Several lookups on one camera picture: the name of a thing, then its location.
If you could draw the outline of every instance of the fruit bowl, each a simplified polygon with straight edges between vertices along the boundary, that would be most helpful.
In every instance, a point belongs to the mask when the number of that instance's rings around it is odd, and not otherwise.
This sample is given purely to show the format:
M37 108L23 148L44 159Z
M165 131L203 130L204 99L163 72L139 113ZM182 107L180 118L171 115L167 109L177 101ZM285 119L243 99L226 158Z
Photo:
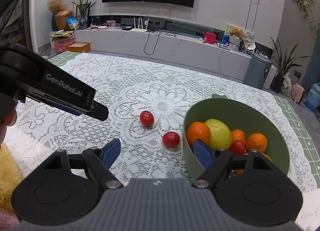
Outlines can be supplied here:
M256 109L244 103L218 96L194 104L184 118L183 155L187 170L193 180L196 180L204 172L204 168L193 154L185 131L193 122L204 122L210 118L224 122L231 131L241 129L246 136L255 132L265 135L268 139L268 148L265 154L284 174L288 174L289 151L277 127Z

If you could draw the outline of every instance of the hanging ivy plant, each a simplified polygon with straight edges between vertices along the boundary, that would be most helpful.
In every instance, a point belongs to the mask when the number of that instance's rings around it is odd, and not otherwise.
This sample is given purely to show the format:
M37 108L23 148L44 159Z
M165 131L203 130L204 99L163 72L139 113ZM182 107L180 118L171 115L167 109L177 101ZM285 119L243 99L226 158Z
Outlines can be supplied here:
M312 9L310 7L310 3L308 3L305 0L293 0L293 2L295 2L299 8L300 11L303 11L303 18L312 18L312 20L309 20L309 24L310 24L310 28L315 32L316 36L319 33L319 22L315 21L315 18L313 17L313 12Z

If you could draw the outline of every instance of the trash can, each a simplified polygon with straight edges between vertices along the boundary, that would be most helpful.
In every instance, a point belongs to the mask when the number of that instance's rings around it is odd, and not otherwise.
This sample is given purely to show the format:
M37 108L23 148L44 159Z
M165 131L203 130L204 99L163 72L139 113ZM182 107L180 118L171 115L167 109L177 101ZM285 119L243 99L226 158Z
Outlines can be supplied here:
M262 89L271 65L270 59L261 54L253 53L243 84Z

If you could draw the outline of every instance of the pink box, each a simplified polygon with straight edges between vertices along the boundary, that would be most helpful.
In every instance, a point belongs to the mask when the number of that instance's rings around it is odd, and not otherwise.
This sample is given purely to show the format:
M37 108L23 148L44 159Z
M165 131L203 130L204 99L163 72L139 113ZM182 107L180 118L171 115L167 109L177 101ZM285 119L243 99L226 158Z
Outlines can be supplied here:
M56 42L54 43L54 47L56 49L56 53L62 53L67 50L67 46L71 46L75 43L74 39L70 39L64 42Z

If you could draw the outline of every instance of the finger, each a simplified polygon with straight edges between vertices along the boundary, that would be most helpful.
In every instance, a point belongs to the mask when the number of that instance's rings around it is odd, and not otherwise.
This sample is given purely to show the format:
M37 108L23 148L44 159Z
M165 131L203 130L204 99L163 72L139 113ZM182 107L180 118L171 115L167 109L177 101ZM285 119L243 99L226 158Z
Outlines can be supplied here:
M3 122L0 123L0 144L3 143L5 133L7 132L7 126Z
M5 126L12 126L16 123L17 121L17 111L16 109L13 109L3 119L3 123Z

